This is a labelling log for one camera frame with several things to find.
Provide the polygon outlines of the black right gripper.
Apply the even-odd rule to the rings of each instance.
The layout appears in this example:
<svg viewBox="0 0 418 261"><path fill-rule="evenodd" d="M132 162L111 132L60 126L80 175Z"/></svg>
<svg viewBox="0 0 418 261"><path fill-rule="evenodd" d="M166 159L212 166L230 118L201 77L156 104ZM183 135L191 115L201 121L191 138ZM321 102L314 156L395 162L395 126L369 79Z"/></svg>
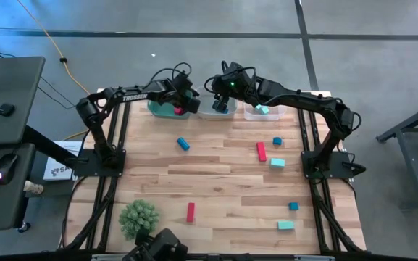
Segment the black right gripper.
<svg viewBox="0 0 418 261"><path fill-rule="evenodd" d="M227 106L227 102L230 98L239 99L239 93L237 89L237 83L240 73L232 72L224 75L215 75L211 83L212 90L215 93L216 99L223 103L222 112ZM220 110L218 103L213 104L213 109L217 112Z"/></svg>

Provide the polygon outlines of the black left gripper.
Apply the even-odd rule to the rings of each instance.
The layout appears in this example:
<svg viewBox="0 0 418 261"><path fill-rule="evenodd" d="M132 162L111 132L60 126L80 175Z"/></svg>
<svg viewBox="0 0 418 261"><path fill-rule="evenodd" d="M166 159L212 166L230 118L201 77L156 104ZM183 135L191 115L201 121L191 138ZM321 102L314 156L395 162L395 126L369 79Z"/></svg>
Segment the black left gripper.
<svg viewBox="0 0 418 261"><path fill-rule="evenodd" d="M181 105L188 105L188 111L190 113L197 113L201 101L196 98L196 94L193 92L192 86L186 90L177 90L176 88L175 90L176 94L172 98L172 104L174 105L174 108L182 109Z"/></svg>

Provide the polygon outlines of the beige plastic bin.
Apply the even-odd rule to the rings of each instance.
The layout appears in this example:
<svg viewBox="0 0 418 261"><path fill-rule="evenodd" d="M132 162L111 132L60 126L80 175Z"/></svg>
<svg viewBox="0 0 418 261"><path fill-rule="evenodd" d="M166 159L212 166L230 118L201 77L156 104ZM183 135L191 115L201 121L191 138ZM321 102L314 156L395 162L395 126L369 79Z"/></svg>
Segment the beige plastic bin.
<svg viewBox="0 0 418 261"><path fill-rule="evenodd" d="M214 94L209 93L203 86L197 87L196 91L199 93L198 99L201 101L197 112L200 118L205 120L221 120L234 117L234 114L238 109L237 101L235 99L229 99L227 103L229 112L228 114L223 114L212 108L213 103L216 101Z"/></svg>

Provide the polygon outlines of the green plastic bin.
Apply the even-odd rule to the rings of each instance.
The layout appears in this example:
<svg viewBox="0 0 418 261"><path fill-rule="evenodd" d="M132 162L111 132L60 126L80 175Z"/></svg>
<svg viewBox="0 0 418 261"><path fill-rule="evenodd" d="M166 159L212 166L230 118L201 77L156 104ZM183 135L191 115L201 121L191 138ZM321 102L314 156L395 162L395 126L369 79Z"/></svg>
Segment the green plastic bin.
<svg viewBox="0 0 418 261"><path fill-rule="evenodd" d="M176 115L174 106L169 103L163 103L163 105L159 105L155 101L148 101L147 109L152 113L153 116L160 118L184 120L190 117L190 112L186 112L182 115Z"/></svg>

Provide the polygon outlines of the clear plastic bin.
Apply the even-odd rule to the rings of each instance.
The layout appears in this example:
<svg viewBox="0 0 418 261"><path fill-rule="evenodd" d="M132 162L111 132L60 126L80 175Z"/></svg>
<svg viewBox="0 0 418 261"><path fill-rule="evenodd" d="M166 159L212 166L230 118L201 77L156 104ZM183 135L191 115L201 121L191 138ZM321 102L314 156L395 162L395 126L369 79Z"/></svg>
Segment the clear plastic bin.
<svg viewBox="0 0 418 261"><path fill-rule="evenodd" d="M268 108L269 114L263 115L260 110L256 111L252 105L244 103L244 118L250 121L276 121L279 120L285 114L286 111L285 106Z"/></svg>

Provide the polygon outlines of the green artificial plant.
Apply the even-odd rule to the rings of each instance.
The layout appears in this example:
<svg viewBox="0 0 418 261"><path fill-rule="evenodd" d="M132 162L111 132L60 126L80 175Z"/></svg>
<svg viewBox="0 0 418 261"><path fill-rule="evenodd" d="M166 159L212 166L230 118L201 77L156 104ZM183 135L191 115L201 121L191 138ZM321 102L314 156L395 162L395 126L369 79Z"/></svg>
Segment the green artificial plant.
<svg viewBox="0 0 418 261"><path fill-rule="evenodd" d="M159 212L156 207L143 199L127 204L119 216L121 232L128 241L134 239L141 230L155 231L158 223Z"/></svg>

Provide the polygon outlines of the white printed sign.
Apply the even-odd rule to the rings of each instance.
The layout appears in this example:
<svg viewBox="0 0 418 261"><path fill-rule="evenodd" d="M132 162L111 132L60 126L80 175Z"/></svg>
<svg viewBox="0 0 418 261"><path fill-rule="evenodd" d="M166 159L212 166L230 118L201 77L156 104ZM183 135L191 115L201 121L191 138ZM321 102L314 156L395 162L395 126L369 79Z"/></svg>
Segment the white printed sign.
<svg viewBox="0 0 418 261"><path fill-rule="evenodd" d="M75 156L78 156L80 149L83 148L81 141L56 141L57 145L60 145L62 148L66 149L69 152L72 152ZM65 165L57 162L52 158L48 158L46 162L46 168L43 174L44 181L68 181L74 180L75 178L72 174L72 169L68 168Z"/></svg>

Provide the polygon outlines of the small beige object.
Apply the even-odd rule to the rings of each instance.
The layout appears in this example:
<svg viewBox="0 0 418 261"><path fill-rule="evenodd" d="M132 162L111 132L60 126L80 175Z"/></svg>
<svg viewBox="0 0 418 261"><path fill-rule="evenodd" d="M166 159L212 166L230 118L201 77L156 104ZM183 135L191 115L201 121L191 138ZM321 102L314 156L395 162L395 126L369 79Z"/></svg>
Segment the small beige object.
<svg viewBox="0 0 418 261"><path fill-rule="evenodd" d="M25 184L24 184L23 191L28 192L28 193L32 193L32 194L35 194L35 195L40 195L40 194L43 193L44 187L43 187L43 185L33 183L29 180L26 180Z"/></svg>

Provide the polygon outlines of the small black box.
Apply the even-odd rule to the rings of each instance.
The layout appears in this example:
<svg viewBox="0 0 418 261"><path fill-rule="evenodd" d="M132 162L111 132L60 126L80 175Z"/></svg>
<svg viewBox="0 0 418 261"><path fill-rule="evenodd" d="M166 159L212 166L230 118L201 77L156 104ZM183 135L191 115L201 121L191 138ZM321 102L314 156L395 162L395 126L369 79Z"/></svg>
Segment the small black box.
<svg viewBox="0 0 418 261"><path fill-rule="evenodd" d="M14 111L16 110L16 106L9 103L3 103L0 106L0 115L4 117L10 117Z"/></svg>

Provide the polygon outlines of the black computer mouse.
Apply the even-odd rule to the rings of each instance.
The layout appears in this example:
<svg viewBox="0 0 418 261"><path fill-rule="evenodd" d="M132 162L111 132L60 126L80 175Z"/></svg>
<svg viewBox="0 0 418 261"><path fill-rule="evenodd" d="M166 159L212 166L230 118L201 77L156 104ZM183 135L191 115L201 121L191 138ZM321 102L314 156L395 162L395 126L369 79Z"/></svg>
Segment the black computer mouse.
<svg viewBox="0 0 418 261"><path fill-rule="evenodd" d="M14 177L14 169L18 160L15 153L5 154L0 159L0 186L9 184Z"/></svg>

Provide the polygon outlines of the black aluminium rig frame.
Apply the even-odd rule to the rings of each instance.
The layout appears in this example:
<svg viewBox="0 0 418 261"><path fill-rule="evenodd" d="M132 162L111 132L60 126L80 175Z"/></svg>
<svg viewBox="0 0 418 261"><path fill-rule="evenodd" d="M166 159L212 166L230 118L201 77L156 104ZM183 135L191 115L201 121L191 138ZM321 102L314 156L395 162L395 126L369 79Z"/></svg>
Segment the black aluminium rig frame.
<svg viewBox="0 0 418 261"><path fill-rule="evenodd" d="M134 243L121 232L119 216L127 204L143 199L159 212L158 229L170 229L193 254L316 254L319 252L314 210L302 172L303 151L297 111L287 108L276 121L250 121L240 104L233 118L185 120L153 116L144 101L121 107L105 129L126 151L110 212L104 213L85 247L128 252ZM184 151L177 143L190 145ZM272 143L280 137L281 145ZM256 143L264 142L267 161L260 162ZM285 160L270 167L271 158ZM188 203L195 219L186 222ZM299 210L289 209L298 202ZM277 229L279 220L293 230Z"/></svg>

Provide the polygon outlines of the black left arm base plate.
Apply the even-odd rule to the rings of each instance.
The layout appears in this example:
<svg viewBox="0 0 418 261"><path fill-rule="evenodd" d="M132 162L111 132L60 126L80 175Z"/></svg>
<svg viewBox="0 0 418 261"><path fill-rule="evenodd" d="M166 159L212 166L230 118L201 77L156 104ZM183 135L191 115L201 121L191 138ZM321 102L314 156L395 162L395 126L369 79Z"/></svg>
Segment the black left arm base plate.
<svg viewBox="0 0 418 261"><path fill-rule="evenodd" d="M122 176L125 166L126 151L117 153L117 161L111 166L103 165L93 149L83 149L75 163L75 175L78 177L115 177Z"/></svg>

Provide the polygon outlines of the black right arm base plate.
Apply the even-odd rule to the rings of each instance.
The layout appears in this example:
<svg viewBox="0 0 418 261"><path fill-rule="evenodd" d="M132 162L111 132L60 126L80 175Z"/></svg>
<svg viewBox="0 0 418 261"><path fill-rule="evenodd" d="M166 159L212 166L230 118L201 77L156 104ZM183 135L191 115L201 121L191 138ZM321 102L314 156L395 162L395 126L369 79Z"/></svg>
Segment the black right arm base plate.
<svg viewBox="0 0 418 261"><path fill-rule="evenodd" d="M313 152L302 152L301 161L306 179L347 179L353 178L354 174L350 167L345 167L344 163L349 163L349 156L340 152L333 152L329 161L328 170L320 170L318 167L312 166Z"/></svg>

